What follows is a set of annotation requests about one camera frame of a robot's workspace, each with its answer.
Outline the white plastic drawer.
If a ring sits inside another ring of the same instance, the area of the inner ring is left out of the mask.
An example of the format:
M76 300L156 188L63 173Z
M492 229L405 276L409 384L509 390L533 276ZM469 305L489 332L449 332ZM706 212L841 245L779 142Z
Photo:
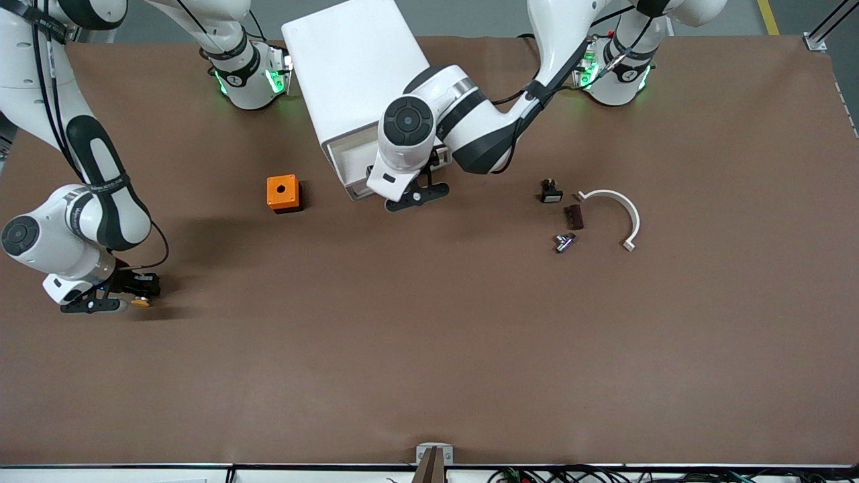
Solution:
M321 145L347 195L353 201L373 197L367 187L368 169L378 154L378 123L368 123Z

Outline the white drawer cabinet shell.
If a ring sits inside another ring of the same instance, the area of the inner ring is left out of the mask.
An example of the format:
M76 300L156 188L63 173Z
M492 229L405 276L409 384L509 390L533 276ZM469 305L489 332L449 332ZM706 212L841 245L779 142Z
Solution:
M377 122L429 67L395 0L346 0L281 31L322 146Z

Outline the brown table mat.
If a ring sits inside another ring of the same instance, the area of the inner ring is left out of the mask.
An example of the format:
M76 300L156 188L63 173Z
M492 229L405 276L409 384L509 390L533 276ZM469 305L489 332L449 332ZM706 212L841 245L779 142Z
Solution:
M0 252L0 464L858 464L859 138L801 39L669 38L633 104L560 93L396 213L190 44L68 57L171 256L150 308L65 315Z

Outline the white curved plastic clamp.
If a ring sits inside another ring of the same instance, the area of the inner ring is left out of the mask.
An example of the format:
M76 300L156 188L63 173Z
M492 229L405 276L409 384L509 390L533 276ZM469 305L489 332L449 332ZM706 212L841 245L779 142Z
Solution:
M632 252L636 249L636 238L638 238L638 235L641 230L642 218L638 211L638 208L636 208L635 204L630 198L628 198L626 195L623 195L623 193L609 189L597 189L587 193L579 191L576 193L576 198L580 202L589 201L589 199L594 198L606 198L611 199L611 201L615 201L617 202L617 204L623 206L629 216L629 220L631 220L631 231L629 232L629 235L627 235L627 237L625 238L625 241L623 241L622 246L629 252Z

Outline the brown pole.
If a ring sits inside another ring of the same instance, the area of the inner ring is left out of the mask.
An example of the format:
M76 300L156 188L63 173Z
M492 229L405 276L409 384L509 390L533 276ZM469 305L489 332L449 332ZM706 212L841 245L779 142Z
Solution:
M446 467L427 453L414 471L411 483L448 483Z

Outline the orange push-button enclosure box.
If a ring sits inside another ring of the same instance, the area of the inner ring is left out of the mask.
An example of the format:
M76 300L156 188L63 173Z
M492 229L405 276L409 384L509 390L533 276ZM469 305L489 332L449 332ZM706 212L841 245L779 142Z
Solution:
M266 204L272 212L286 214L304 210L303 186L294 174L266 179Z

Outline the white table edge rail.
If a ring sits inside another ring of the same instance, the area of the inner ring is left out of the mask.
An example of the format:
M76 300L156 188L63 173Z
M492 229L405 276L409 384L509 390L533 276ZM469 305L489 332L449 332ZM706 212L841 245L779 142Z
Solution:
M411 483L416 464L0 465L0 483ZM859 483L859 464L454 464L448 483Z

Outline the grey metal bracket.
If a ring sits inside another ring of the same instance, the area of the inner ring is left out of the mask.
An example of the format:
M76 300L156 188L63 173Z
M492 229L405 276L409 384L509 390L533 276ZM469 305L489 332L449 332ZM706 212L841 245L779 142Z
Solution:
M416 446L416 462L418 466L424 456L429 453L433 455L436 461L440 461L443 466L451 466L454 464L454 447L449 443L442 442L424 442Z

